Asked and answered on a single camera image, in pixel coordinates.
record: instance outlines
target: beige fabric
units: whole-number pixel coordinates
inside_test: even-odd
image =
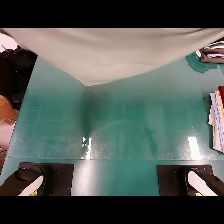
[[[84,85],[139,75],[224,36],[224,28],[4,28]]]

